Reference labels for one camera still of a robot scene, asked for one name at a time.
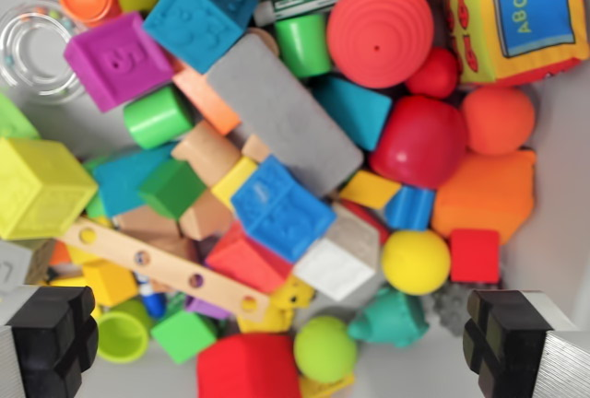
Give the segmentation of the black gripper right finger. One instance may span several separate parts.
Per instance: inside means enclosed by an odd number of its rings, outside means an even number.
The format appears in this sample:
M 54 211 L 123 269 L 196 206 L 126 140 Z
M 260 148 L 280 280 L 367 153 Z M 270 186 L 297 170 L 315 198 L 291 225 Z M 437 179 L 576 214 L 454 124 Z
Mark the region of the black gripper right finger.
M 543 292 L 475 289 L 463 333 L 485 397 L 587 397 L 589 332 Z

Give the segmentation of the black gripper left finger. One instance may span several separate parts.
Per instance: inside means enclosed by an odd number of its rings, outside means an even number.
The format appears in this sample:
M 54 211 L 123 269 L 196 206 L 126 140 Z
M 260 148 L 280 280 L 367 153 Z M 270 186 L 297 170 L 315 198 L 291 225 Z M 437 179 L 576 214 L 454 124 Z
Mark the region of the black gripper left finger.
M 74 397 L 97 355 L 90 287 L 20 286 L 1 297 L 1 395 Z

